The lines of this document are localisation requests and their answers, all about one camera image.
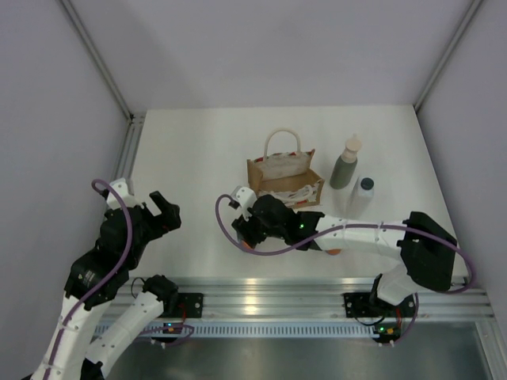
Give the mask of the light blue pump bottle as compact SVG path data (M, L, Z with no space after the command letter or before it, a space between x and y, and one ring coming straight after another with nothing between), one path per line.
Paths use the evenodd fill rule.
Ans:
M248 250L254 250L246 241L242 241L242 246Z

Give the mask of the watermelon print canvas bag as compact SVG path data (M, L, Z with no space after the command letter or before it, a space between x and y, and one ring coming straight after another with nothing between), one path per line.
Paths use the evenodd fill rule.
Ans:
M286 132L295 138L295 149L269 153L272 137ZM272 131L265 140L263 155L246 161L250 189L257 196L271 195L290 208L320 204L325 180L311 169L315 150L303 150L299 134L289 128Z

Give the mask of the grey-green bottle beige cap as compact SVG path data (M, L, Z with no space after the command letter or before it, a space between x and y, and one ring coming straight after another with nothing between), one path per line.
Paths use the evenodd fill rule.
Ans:
M362 142L356 134L346 140L345 149L334 164L330 178L331 188L339 190L349 184L357 166L357 155L361 147Z

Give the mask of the white square bottle grey cap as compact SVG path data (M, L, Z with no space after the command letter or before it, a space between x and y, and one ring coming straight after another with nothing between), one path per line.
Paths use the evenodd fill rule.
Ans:
M350 219L358 219L373 200L374 193L374 180L371 177L358 177L347 204L347 216Z

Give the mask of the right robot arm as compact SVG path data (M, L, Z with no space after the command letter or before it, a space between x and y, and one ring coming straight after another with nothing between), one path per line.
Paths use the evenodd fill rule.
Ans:
M446 293L451 289L456 240L424 213L414 211L401 222L386 224L294 211L273 196L235 196L229 205L242 212L231 226L244 250L276 238L288 250L330 255L352 250L395 260L393 269L377 275L368 296L377 314L388 314L421 290Z

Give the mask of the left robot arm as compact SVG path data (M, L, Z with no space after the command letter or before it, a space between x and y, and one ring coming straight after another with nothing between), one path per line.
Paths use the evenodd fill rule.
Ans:
M163 275L153 275L125 312L101 336L94 335L147 244L181 226L179 206L160 192L150 194L158 215L118 191L102 194L119 203L106 211L94 247L72 264L57 327L31 379L104 379L154 319L178 309L177 285Z

